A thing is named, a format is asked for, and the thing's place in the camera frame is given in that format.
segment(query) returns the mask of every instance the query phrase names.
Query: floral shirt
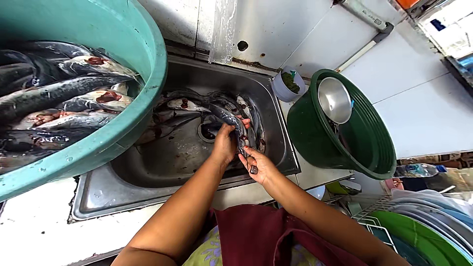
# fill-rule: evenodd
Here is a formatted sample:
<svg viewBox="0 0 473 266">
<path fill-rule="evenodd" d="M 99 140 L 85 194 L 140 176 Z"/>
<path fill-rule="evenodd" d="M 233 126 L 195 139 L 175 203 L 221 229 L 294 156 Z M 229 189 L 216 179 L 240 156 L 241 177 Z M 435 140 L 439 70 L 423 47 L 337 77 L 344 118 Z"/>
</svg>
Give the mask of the floral shirt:
<svg viewBox="0 0 473 266">
<path fill-rule="evenodd" d="M 291 266 L 325 266 L 302 245 L 291 249 Z M 203 239 L 203 243 L 189 256 L 183 266 L 222 266 L 219 227 L 216 226 Z"/>
</svg>

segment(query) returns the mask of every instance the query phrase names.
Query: human arm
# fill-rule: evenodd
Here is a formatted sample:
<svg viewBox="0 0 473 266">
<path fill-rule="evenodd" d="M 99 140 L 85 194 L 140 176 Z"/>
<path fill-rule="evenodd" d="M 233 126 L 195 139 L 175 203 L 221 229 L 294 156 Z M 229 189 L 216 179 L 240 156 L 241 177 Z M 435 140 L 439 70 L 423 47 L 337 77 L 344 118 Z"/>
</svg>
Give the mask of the human arm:
<svg viewBox="0 0 473 266">
<path fill-rule="evenodd" d="M 245 147 L 245 151 L 252 157 L 248 157 L 246 161 L 239 155 L 243 165 L 246 166 L 248 162 L 257 165 L 259 169 L 257 175 L 250 176 L 287 212 L 302 220 L 314 233 L 370 266 L 409 265 L 356 221 L 327 206 L 282 175 L 266 156 L 248 147 Z"/>
<path fill-rule="evenodd" d="M 223 124 L 210 157 L 136 233 L 113 266 L 174 266 L 196 241 L 225 168 L 235 155 Z"/>
</svg>

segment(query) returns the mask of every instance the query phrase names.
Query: maroon apron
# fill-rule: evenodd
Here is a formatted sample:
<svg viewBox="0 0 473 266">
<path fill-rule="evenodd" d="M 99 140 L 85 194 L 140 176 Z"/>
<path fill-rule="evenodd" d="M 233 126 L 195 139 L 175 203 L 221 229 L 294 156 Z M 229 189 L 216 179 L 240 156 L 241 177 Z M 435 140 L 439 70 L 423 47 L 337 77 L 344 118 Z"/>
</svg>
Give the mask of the maroon apron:
<svg viewBox="0 0 473 266">
<path fill-rule="evenodd" d="M 224 266 L 289 265 L 297 242 L 326 266 L 366 266 L 359 258 L 314 234 L 284 209 L 238 205 L 212 209 L 203 232 L 219 226 Z"/>
</svg>

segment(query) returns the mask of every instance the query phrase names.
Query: stainless steel sink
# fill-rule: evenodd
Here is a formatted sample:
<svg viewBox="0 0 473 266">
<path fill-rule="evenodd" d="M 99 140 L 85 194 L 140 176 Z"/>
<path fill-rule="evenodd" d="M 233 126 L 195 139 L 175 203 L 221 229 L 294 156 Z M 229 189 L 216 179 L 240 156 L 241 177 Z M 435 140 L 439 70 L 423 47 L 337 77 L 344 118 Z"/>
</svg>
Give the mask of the stainless steel sink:
<svg viewBox="0 0 473 266">
<path fill-rule="evenodd" d="M 186 87 L 201 94 L 216 90 L 245 93 L 260 111 L 268 156 L 285 175 L 300 172 L 271 78 L 260 74 L 169 56 L 164 90 Z M 80 176 L 72 207 L 74 220 L 131 210 L 166 201 L 212 151 L 197 133 L 200 119 L 169 136 L 131 147 L 111 162 Z M 254 182 L 241 163 L 226 170 L 219 189 Z"/>
</svg>

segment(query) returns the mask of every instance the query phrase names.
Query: water bottle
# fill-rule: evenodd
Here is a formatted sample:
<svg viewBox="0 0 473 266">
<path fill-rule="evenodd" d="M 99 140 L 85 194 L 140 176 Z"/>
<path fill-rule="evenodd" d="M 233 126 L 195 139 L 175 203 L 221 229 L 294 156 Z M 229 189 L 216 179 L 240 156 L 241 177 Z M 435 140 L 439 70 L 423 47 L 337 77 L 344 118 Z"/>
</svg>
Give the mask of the water bottle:
<svg viewBox="0 0 473 266">
<path fill-rule="evenodd" d="M 438 173 L 445 173 L 447 169 L 443 165 L 430 165 L 426 163 L 415 163 L 396 167 L 395 177 L 433 177 Z"/>
</svg>

